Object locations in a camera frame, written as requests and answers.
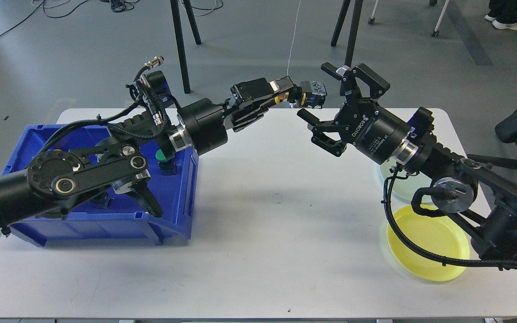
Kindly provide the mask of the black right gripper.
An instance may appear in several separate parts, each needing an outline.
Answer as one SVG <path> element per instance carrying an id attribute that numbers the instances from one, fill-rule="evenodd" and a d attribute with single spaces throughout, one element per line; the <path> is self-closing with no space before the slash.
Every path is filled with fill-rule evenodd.
<path id="1" fill-rule="evenodd" d="M 336 67 L 325 62 L 320 69 L 341 82 L 341 96 L 354 100 L 345 102 L 335 121 L 321 121 L 306 109 L 298 110 L 297 116 L 308 123 L 312 132 L 312 143 L 333 156 L 341 156 L 347 142 L 377 164 L 384 163 L 406 139 L 411 128 L 377 103 L 390 89 L 390 83 L 364 63 Z M 357 80 L 368 86 L 368 96 L 363 96 Z M 339 133 L 342 140 L 333 140 L 325 133 Z"/>

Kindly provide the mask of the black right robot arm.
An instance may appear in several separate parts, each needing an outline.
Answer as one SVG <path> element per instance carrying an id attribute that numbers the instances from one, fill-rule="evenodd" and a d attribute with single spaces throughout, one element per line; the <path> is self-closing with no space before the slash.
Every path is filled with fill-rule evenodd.
<path id="1" fill-rule="evenodd" d="M 308 123 L 312 142 L 334 156 L 341 156 L 351 144 L 376 164 L 394 161 L 393 174 L 384 180 L 382 204 L 396 237 L 410 251 L 444 266 L 517 270 L 517 184 L 444 147 L 433 135 L 429 109 L 419 108 L 404 121 L 382 108 L 377 100 L 390 84 L 367 65 L 338 68 L 326 62 L 321 69 L 340 82 L 345 102 L 330 121 L 321 121 L 306 109 L 300 109 L 298 116 Z M 431 180 L 412 196 L 412 210 L 453 221 L 471 237 L 478 260 L 438 255 L 406 237 L 390 206 L 393 186 L 403 180 L 400 171 Z"/>

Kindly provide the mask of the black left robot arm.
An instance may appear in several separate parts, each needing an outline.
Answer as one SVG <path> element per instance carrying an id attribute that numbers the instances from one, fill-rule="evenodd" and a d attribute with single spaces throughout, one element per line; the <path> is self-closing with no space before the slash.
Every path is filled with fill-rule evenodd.
<path id="1" fill-rule="evenodd" d="M 154 217 L 162 207 L 148 188 L 148 160 L 140 147 L 154 141 L 157 159 L 168 161 L 192 147 L 199 155 L 224 145 L 227 130 L 240 131 L 281 102 L 304 104 L 306 94 L 289 76 L 231 87 L 231 97 L 180 106 L 154 57 L 127 87 L 129 108 L 115 116 L 84 119 L 61 127 L 21 171 L 0 177 L 0 230 L 36 216 L 66 219 L 78 205 L 114 188 Z"/>

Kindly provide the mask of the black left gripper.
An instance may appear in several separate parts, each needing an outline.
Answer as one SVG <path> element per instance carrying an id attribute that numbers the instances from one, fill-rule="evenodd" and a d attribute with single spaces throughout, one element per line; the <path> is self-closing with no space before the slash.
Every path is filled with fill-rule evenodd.
<path id="1" fill-rule="evenodd" d="M 231 98 L 214 104 L 203 98 L 178 108 L 178 116 L 188 132 L 193 149 L 199 156 L 228 142 L 224 113 L 229 101 L 229 127 L 241 131 L 264 117 L 268 109 L 283 101 L 302 104 L 303 96 L 284 96 L 296 86 L 289 76 L 268 82 L 265 78 L 250 80 L 231 87 Z"/>

